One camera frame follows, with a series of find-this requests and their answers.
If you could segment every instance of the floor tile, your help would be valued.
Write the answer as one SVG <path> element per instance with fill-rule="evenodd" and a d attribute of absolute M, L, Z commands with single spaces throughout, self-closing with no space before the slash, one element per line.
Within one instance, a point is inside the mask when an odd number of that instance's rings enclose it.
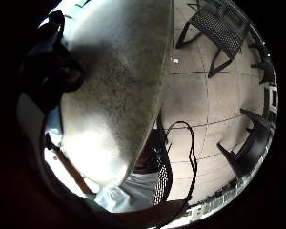
<path fill-rule="evenodd" d="M 255 50 L 248 47 L 248 41 L 245 39 L 241 46 L 241 52 L 235 57 L 236 72 L 258 76 L 258 70 L 251 68 L 251 64 L 255 64 L 257 61 Z"/>
<path fill-rule="evenodd" d="M 206 126 L 194 127 L 194 154 L 200 157 Z M 189 161 L 191 147 L 191 135 L 187 129 L 173 129 L 168 135 L 169 143 L 172 143 L 169 157 L 171 162 Z"/>
<path fill-rule="evenodd" d="M 264 102 L 264 85 L 259 79 L 246 74 L 239 75 L 239 108 L 253 111 Z"/>
<path fill-rule="evenodd" d="M 163 106 L 163 125 L 168 128 L 183 120 L 191 126 L 207 123 L 208 103 L 204 73 L 168 76 Z"/>
<path fill-rule="evenodd" d="M 217 190 L 227 185 L 234 177 L 235 174 L 229 165 L 213 173 L 197 177 L 190 204 L 195 204 L 208 196 L 212 196 Z"/>
<path fill-rule="evenodd" d="M 183 199 L 188 195 L 191 178 L 174 179 L 168 200 Z"/>
<path fill-rule="evenodd" d="M 173 180 L 193 177 L 193 169 L 190 162 L 171 163 Z"/>
<path fill-rule="evenodd" d="M 252 127 L 250 119 L 244 115 L 237 118 L 208 125 L 203 152 L 200 158 L 220 153 L 217 143 L 230 149 L 249 136 L 246 128 Z"/>
<path fill-rule="evenodd" d="M 174 30 L 174 44 L 177 42 L 182 30 Z M 194 37 L 194 32 L 188 30 L 186 39 Z M 172 56 L 171 73 L 204 72 L 199 48 L 194 41 L 189 45 L 174 49 Z"/>
<path fill-rule="evenodd" d="M 206 72 L 208 72 L 210 70 L 212 60 L 215 54 L 217 53 L 217 45 L 206 35 L 200 36 L 196 41 L 201 51 L 204 68 Z M 217 67 L 222 63 L 226 62 L 228 59 L 229 59 L 228 56 L 224 52 L 221 52 L 218 58 L 216 59 L 214 66 Z M 236 72 L 235 62 L 233 61 L 229 66 L 223 69 L 222 72 L 235 73 Z"/>
<path fill-rule="evenodd" d="M 183 29 L 187 20 L 184 18 L 179 7 L 174 8 L 174 29 Z"/>
<path fill-rule="evenodd" d="M 198 161 L 197 175 L 203 176 L 209 173 L 213 173 L 228 165 L 229 163 L 226 157 L 221 153 L 218 153 L 216 156 L 203 158 Z"/>
<path fill-rule="evenodd" d="M 239 83 L 236 73 L 218 73 L 208 79 L 209 123 L 239 115 Z"/>

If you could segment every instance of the black metal chair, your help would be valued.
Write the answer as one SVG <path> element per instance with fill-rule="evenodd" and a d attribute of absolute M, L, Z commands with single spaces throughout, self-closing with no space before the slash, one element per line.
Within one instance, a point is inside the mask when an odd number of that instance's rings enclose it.
<path fill-rule="evenodd" d="M 200 33 L 189 41 L 184 41 L 190 25 L 200 30 Z M 182 46 L 196 40 L 202 33 L 208 36 L 218 47 L 209 70 L 209 78 L 225 69 L 232 63 L 239 52 L 250 26 L 250 20 L 230 0 L 206 0 L 200 10 L 185 24 L 175 47 Z M 215 67 L 215 61 L 221 51 L 229 60 Z"/>
<path fill-rule="evenodd" d="M 233 151 L 229 152 L 219 142 L 217 143 L 217 147 L 228 160 L 236 177 L 246 176 L 255 168 L 265 152 L 272 126 L 269 120 L 258 114 L 243 109 L 240 111 L 253 121 L 254 128 L 247 129 L 250 135 L 239 152 L 237 154 Z"/>
<path fill-rule="evenodd" d="M 259 37 L 258 34 L 256 34 L 256 31 L 251 29 L 250 34 L 255 40 L 255 43 L 250 44 L 249 48 L 257 49 L 261 61 L 255 64 L 251 65 L 251 68 L 259 68 L 264 71 L 264 75 L 262 80 L 259 82 L 259 84 L 263 83 L 276 83 L 276 76 L 275 76 L 275 68 L 271 61 L 270 54 L 268 52 L 268 49 L 265 45 L 265 42 L 263 42 Z"/>
<path fill-rule="evenodd" d="M 160 166 L 159 170 L 159 180 L 155 186 L 155 193 L 153 198 L 153 204 L 159 204 L 162 201 L 166 201 L 173 184 L 173 173 L 171 163 L 168 157 L 168 152 L 165 148 L 165 133 L 162 124 L 161 113 L 159 114 L 157 120 L 157 141 L 156 141 L 156 151 L 158 155 L 158 163 Z"/>

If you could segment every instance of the black cord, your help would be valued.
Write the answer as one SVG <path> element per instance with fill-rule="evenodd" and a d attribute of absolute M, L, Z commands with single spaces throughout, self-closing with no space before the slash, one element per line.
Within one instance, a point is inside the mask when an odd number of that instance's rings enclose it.
<path fill-rule="evenodd" d="M 173 123 L 170 128 L 167 130 L 167 133 L 165 134 L 165 141 L 167 141 L 167 137 L 168 134 L 170 133 L 171 129 L 173 128 L 173 126 L 175 124 L 185 124 L 187 126 L 187 129 L 190 131 L 191 133 L 191 138 L 192 138 L 192 143 L 191 143 L 191 149 L 189 152 L 189 161 L 191 162 L 191 166 L 192 166 L 192 170 L 193 170 L 193 179 L 192 179 L 192 183 L 191 183 L 191 187 L 189 190 L 188 195 L 184 198 L 184 203 L 182 204 L 181 208 L 179 209 L 178 212 L 176 212 L 176 214 L 167 222 L 162 223 L 161 225 L 157 226 L 156 229 L 159 229 L 169 223 L 171 223 L 172 221 L 174 221 L 174 219 L 181 213 L 181 211 L 183 210 L 183 208 L 185 207 L 185 205 L 191 200 L 192 198 L 192 193 L 193 193 L 193 189 L 194 189 L 194 185 L 196 182 L 196 174 L 197 174 L 197 160 L 196 157 L 194 155 L 194 132 L 192 127 L 189 125 L 189 123 L 185 122 L 185 121 L 176 121 L 175 123 Z"/>

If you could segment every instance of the metal mesh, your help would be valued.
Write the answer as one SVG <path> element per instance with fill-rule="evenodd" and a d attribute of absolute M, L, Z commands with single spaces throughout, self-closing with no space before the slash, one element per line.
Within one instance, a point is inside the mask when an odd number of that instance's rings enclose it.
<path fill-rule="evenodd" d="M 165 201 L 170 193 L 172 187 L 172 179 L 170 173 L 172 173 L 171 167 L 162 165 L 159 171 L 159 181 L 155 186 L 154 193 L 154 205 L 159 204 L 161 201 Z"/>
<path fill-rule="evenodd" d="M 208 1 L 189 22 L 205 33 L 232 59 L 249 30 L 249 19 L 231 1 Z"/>

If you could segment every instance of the tile floor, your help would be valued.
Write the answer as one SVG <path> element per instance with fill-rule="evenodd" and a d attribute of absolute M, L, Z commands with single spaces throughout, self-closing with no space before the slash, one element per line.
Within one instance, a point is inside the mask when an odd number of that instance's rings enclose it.
<path fill-rule="evenodd" d="M 185 22 L 194 14 L 187 3 L 195 3 L 195 0 L 174 0 L 174 43 Z M 186 39 L 197 32 L 191 28 Z M 243 145 L 249 135 L 246 128 L 253 124 L 239 109 L 262 115 L 264 85 L 259 85 L 262 71 L 250 67 L 259 61 L 258 53 L 248 48 L 250 39 L 248 36 L 233 63 L 211 79 L 207 74 L 216 46 L 209 38 L 202 35 L 191 45 L 173 52 L 162 115 L 165 128 L 177 120 L 193 126 L 198 171 L 190 204 L 213 195 L 235 177 L 216 143 L 220 141 L 226 149 L 235 152 Z M 221 54 L 218 62 L 225 58 Z M 174 175 L 169 199 L 186 197 L 190 188 L 193 176 L 188 160 L 190 139 L 188 130 L 182 126 L 169 135 L 172 143 L 169 157 Z"/>

